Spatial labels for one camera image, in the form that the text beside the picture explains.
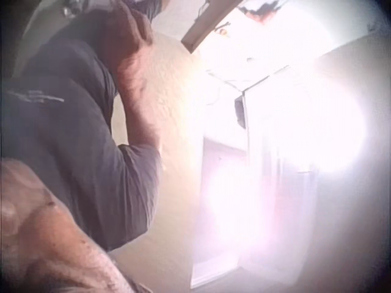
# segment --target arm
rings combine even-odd
[[[129,145],[148,145],[159,150],[159,134],[148,115],[144,70],[152,47],[152,29],[141,13],[118,2],[106,34],[106,64],[117,80]]]

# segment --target man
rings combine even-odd
[[[155,208],[160,142],[144,98],[152,29],[120,1],[99,16],[99,40],[70,26],[2,85],[1,269],[17,292],[141,290],[101,248],[145,233]],[[117,91],[128,133],[119,147]]]
[[[108,251],[148,230],[161,163],[156,122],[144,99],[150,23],[123,2],[100,20],[104,25],[92,24],[99,39],[76,38],[68,27],[20,78],[3,83],[1,138],[2,157],[30,167]],[[117,91],[128,133],[128,145],[119,147],[111,137]]]

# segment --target hand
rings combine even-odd
[[[116,76],[120,92],[121,87],[143,87],[152,43],[148,18],[118,0],[103,35],[102,59]]]

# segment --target skin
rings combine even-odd
[[[96,292],[134,292],[29,167],[4,159],[1,175],[1,272],[14,286],[56,277]]]
[[[158,150],[158,132],[144,113],[144,70],[152,43],[148,19],[117,2],[103,33],[103,62],[118,80],[129,144]],[[0,190],[1,273],[16,288],[60,279],[76,284],[64,292],[149,292],[133,282],[131,288],[28,166],[2,159]]]
[[[118,2],[103,38],[103,62],[116,76],[126,117],[130,145],[160,150],[160,137],[145,99],[145,69],[152,51],[153,32],[146,16]]]

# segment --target wooden beam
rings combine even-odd
[[[241,2],[242,0],[210,0],[206,11],[182,38],[182,44],[193,53],[207,35]]]

